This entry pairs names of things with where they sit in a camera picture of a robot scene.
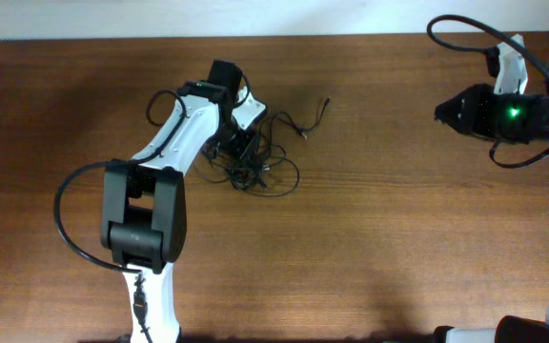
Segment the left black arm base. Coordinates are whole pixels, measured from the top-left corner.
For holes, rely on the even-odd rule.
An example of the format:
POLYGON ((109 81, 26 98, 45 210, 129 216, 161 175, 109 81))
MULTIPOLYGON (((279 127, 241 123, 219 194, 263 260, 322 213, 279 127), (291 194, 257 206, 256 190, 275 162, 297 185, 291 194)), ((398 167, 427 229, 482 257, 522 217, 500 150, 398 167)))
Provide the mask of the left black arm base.
POLYGON ((131 336, 129 334, 118 336, 113 343, 131 343, 131 336))

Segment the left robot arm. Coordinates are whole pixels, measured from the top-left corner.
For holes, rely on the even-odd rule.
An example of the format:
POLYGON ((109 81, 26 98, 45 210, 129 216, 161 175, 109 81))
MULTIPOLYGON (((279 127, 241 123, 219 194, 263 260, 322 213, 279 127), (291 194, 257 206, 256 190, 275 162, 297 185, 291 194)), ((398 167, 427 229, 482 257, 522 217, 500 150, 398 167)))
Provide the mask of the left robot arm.
POLYGON ((205 80, 173 92, 171 116, 128 165, 106 168, 101 244, 123 270, 132 332, 123 342, 176 342, 173 264, 187 232, 184 176, 204 145, 247 162, 257 150, 253 122, 266 112, 236 64, 215 60, 205 80))

